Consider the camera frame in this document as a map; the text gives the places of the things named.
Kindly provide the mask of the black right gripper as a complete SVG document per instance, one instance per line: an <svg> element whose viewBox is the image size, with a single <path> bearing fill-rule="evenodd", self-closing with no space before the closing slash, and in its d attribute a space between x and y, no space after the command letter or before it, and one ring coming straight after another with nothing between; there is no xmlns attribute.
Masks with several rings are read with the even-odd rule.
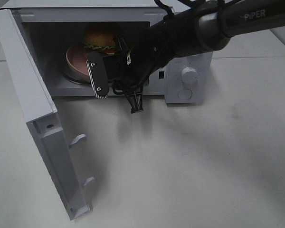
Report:
<svg viewBox="0 0 285 228"><path fill-rule="evenodd" d="M108 85L125 95L131 113L143 111L143 84L147 80L147 39L139 38L130 48L122 35L116 35L115 54L103 56Z"/></svg>

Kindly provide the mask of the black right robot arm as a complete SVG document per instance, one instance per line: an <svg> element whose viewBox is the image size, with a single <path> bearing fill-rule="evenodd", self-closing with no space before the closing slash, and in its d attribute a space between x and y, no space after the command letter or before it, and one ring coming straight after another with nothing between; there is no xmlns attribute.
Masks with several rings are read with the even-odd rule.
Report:
<svg viewBox="0 0 285 228"><path fill-rule="evenodd" d="M234 36L285 26L285 0L184 1L188 10L167 10L162 21L144 30L132 48L116 36L116 53L104 57L106 70L95 95L124 95L132 113L142 110L143 84L172 59L223 49Z"/></svg>

